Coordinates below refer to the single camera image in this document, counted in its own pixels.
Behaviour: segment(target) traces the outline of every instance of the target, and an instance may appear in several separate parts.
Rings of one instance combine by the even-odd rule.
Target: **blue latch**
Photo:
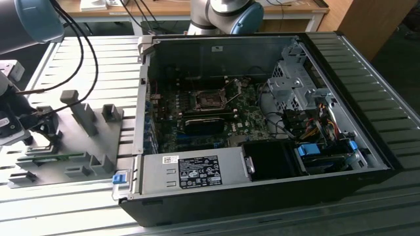
[[[349,146],[352,147],[353,150],[357,150],[357,144],[355,141],[349,141]]]
[[[112,176],[112,184],[121,184],[127,183],[127,175],[125,174],[117,174]]]
[[[303,144],[297,148],[297,151],[300,156],[316,155],[321,153],[316,144]]]

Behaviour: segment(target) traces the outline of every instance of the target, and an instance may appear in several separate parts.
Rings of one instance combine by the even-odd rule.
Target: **power supply label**
[[[221,184],[217,156],[203,156],[177,160],[179,185],[183,189]]]

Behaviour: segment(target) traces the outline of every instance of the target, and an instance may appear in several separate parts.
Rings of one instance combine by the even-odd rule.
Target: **sticker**
[[[109,15],[128,15],[127,12],[109,12]]]
[[[179,160],[179,156],[164,156],[163,157],[163,163],[164,164],[177,163],[177,160]]]
[[[213,47],[211,48],[211,51],[212,51],[212,52],[223,52],[223,46],[213,46]]]
[[[9,123],[11,123],[11,121],[7,117],[0,119],[0,127],[7,126]]]
[[[177,167],[181,189],[221,184],[217,156],[179,159]]]

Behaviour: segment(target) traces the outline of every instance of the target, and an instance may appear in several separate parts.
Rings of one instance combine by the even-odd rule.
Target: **metal workbench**
[[[331,35],[313,34],[327,47],[339,47]],[[139,84],[137,38],[91,37],[100,63],[99,82],[88,99],[93,108],[115,103],[124,107],[117,169],[131,164],[133,118]],[[359,55],[347,51],[331,59],[357,63]],[[79,62],[76,38],[49,45],[28,89],[47,87],[67,78]],[[81,96],[93,79],[93,60],[69,84],[44,94],[31,95],[40,105],[61,106],[60,90],[77,89]],[[405,171],[379,185],[360,189],[340,202],[297,207],[241,217],[155,228],[140,227],[113,201],[111,180],[9,189],[7,179],[20,153],[17,146],[0,154],[0,234],[1,235],[419,235],[420,230],[420,158],[411,156]]]

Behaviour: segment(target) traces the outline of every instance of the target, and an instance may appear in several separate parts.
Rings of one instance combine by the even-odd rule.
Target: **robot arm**
[[[253,0],[195,0],[188,34],[255,33],[263,16],[264,8]]]
[[[0,54],[47,43],[64,34],[48,0],[0,0],[0,29]],[[17,141],[29,144],[28,130],[37,131],[49,138],[48,132],[53,132],[51,120],[40,117],[0,72],[0,146]]]

